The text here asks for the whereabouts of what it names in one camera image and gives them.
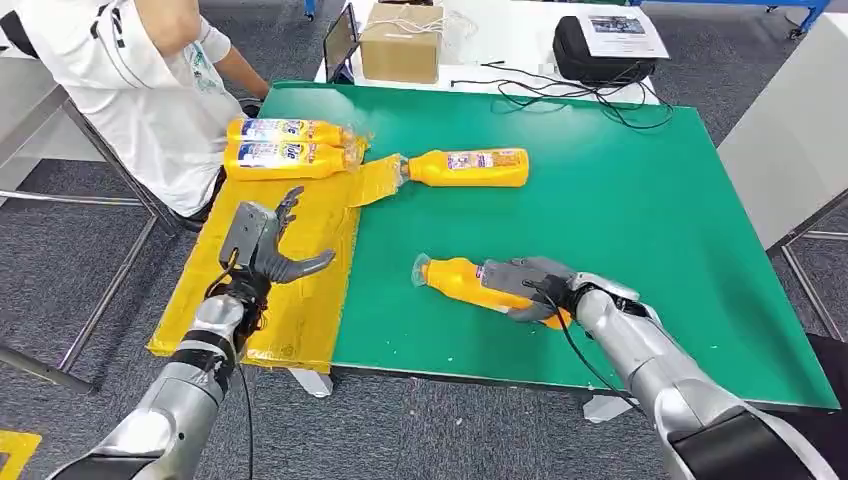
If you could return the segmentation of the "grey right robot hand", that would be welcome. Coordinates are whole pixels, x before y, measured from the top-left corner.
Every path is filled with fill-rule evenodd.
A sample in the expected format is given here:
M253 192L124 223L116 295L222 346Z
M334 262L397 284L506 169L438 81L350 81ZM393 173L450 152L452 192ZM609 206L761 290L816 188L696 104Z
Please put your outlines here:
M507 262L486 260L481 284L508 296L512 304L504 301L503 307L513 321L561 329L570 323L570 313L561 306L575 275L570 267L547 257L521 257Z

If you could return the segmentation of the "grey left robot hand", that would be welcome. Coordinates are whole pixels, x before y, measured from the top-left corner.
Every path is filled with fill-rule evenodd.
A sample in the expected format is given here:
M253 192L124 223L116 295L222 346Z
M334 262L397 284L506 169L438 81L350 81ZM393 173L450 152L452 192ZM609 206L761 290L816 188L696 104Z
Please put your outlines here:
M303 260L280 251L282 236L296 219L293 209L303 192L302 186L294 187L274 209L253 201L239 204L219 254L219 263L233 280L288 284L324 270L334 260L332 249Z

